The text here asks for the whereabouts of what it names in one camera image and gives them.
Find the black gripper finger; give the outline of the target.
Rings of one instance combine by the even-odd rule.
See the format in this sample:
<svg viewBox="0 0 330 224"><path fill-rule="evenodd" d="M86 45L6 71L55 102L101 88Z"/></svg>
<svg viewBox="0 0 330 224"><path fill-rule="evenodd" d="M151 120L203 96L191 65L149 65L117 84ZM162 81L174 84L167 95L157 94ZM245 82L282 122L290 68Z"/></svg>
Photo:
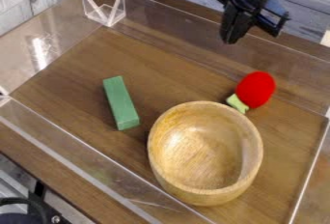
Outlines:
<svg viewBox="0 0 330 224"><path fill-rule="evenodd" d="M232 33L236 25L237 14L237 7L232 2L229 2L226 5L221 26L221 37L225 42L229 42L232 40Z"/></svg>
<svg viewBox="0 0 330 224"><path fill-rule="evenodd" d="M228 43L234 44L245 36L254 25L253 14L234 10L232 12L232 27L228 34Z"/></svg>

